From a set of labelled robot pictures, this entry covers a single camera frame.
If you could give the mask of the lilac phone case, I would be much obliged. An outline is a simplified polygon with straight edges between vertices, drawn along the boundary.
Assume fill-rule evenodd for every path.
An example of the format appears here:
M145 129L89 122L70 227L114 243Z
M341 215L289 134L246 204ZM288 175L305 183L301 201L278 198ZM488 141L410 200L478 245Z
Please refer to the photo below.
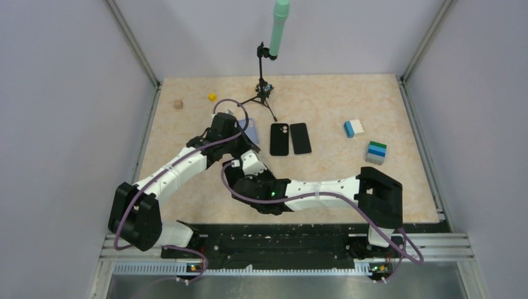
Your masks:
M251 140L252 143L254 143L255 145L259 145L260 142L259 142L257 127L256 127L254 119L253 118L249 118L248 120L240 119L238 120L238 124L240 125L241 128L244 128L246 124L248 124L245 129L245 134L248 136L248 138Z

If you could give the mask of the black phone case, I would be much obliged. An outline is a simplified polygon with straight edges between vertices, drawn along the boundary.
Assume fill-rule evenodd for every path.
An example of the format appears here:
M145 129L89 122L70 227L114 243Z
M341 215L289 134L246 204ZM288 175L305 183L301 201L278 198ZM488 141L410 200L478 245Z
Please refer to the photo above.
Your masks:
M270 155L289 155L289 125L273 123L270 125Z

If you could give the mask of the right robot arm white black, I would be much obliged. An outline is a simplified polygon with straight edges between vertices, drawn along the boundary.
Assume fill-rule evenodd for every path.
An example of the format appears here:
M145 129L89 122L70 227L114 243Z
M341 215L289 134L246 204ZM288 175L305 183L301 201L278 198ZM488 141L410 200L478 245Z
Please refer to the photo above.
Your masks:
M312 208L351 208L369 228L366 251L381 257L390 247L403 246L392 240L403 229L402 185L372 167L361 168L357 176L336 181L306 182L277 179L269 170L246 174L241 166L225 163L222 182L232 197L252 205L262 214L281 214Z

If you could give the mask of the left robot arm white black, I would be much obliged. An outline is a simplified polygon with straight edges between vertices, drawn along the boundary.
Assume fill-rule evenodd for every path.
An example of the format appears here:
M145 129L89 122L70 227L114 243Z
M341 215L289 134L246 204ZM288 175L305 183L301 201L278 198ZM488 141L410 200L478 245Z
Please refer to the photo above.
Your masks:
M197 231L183 222L163 223L161 208L190 178L229 154L240 158L260 148L243 132L233 115L216 113L204 134L187 142L175 158L136 183L120 184L114 195L108 229L127 241L127 247L146 251L175 245L184 257L199 251Z

